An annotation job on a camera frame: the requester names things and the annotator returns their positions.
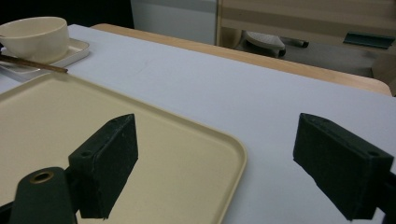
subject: table surface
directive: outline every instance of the table surface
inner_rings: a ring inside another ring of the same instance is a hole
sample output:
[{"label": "table surface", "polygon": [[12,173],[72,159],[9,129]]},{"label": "table surface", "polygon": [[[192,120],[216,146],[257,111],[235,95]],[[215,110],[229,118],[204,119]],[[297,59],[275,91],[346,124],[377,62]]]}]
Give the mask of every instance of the table surface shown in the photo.
[{"label": "table surface", "polygon": [[[191,42],[181,49],[172,46],[179,41],[173,38],[169,46],[151,42],[156,35],[137,32],[143,37],[133,38],[95,29],[69,26],[72,38],[90,44],[90,55],[67,66],[69,74],[226,132],[245,145],[247,167],[224,223],[350,223],[293,161],[301,113],[330,119],[396,155],[393,97],[197,52],[188,49]],[[3,91],[20,84],[0,76]],[[374,221],[354,223],[380,223],[382,217],[378,210]]]},{"label": "table surface", "polygon": [[239,62],[251,63],[258,66],[272,68],[275,70],[288,72],[304,77],[312,77],[332,83],[347,85],[367,91],[376,91],[386,95],[391,95],[389,86],[385,83],[368,77],[359,77],[346,73],[341,73],[329,69],[318,68],[301,63],[287,62],[279,59],[269,58],[261,55],[251,54],[233,49],[226,49],[217,46],[211,46],[190,40],[184,40],[164,35],[156,35],[143,31],[128,29],[111,24],[97,24],[93,29],[102,30],[118,35],[126,35],[157,43],[162,43],[169,46],[174,46],[183,49],[190,49],[207,54],[220,56]]}]

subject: saucer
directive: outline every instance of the saucer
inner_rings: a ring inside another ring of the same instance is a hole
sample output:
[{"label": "saucer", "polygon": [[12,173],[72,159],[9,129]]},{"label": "saucer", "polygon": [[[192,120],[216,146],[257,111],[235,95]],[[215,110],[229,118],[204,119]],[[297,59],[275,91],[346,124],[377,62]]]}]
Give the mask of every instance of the saucer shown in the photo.
[{"label": "saucer", "polygon": [[[70,38],[69,50],[61,60],[52,63],[51,65],[66,67],[71,63],[81,60],[87,57],[90,53],[89,46],[90,44],[86,42]],[[12,54],[6,48],[3,48],[1,51],[3,55],[12,56]],[[0,62],[0,71],[1,70],[5,71],[6,76],[16,79],[17,81],[27,81],[34,77],[48,73],[47,70],[4,62]]]}]

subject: bowl rim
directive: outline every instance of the bowl rim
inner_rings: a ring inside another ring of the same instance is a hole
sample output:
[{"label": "bowl rim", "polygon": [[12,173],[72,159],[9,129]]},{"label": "bowl rim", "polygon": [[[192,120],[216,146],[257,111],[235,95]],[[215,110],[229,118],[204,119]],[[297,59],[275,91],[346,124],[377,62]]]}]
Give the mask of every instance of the bowl rim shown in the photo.
[{"label": "bowl rim", "polygon": [[7,39],[21,39],[21,38],[26,38],[26,37],[41,36],[41,35],[45,35],[45,34],[49,34],[49,33],[53,33],[55,31],[61,30],[65,26],[67,26],[67,21],[64,18],[61,18],[61,17],[51,17],[51,16],[31,17],[31,18],[24,18],[24,19],[20,19],[20,20],[9,21],[9,22],[3,23],[3,24],[0,25],[0,31],[1,31],[1,28],[3,26],[8,26],[8,25],[10,25],[11,23],[14,23],[14,22],[30,21],[30,20],[42,20],[42,19],[56,19],[58,21],[63,21],[64,23],[61,26],[59,26],[59,27],[56,27],[54,29],[51,29],[51,30],[47,31],[46,33],[40,33],[40,34],[35,34],[35,35],[21,35],[21,36],[0,36],[0,39],[4,39],[4,40],[7,40]]}]

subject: white table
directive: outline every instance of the white table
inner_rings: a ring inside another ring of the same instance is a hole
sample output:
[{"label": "white table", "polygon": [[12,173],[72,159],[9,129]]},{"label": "white table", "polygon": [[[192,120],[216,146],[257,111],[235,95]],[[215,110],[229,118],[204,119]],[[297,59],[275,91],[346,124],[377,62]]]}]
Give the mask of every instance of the white table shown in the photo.
[{"label": "white table", "polygon": [[[70,74],[222,130],[246,146],[247,168],[224,223],[349,223],[292,159],[302,112],[396,155],[392,97],[77,25],[69,32],[91,51],[68,66]],[[0,76],[0,91],[17,85]],[[356,223],[380,223],[382,216],[378,210],[374,221]]]}]

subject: screw hole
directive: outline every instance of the screw hole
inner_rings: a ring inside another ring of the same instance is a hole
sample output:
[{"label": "screw hole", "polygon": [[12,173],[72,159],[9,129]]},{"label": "screw hole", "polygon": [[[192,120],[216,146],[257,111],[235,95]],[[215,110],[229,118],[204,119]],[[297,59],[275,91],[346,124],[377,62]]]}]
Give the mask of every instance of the screw hole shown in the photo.
[{"label": "screw hole", "polygon": [[41,184],[41,183],[44,183],[44,182],[50,180],[51,178],[53,178],[53,172],[45,171],[45,172],[42,172],[42,173],[39,173],[39,174],[33,176],[30,179],[30,182],[32,184]]},{"label": "screw hole", "polygon": [[91,153],[90,151],[85,151],[85,152],[82,152],[82,153],[81,153],[81,156],[82,156],[82,157],[89,157],[89,156],[91,156],[91,154],[92,154],[92,153]]},{"label": "screw hole", "polygon": [[378,154],[378,153],[376,153],[376,152],[373,152],[373,151],[369,151],[369,155],[370,155],[370,156],[374,156],[374,157],[377,157],[377,156],[379,156],[379,154]]}]

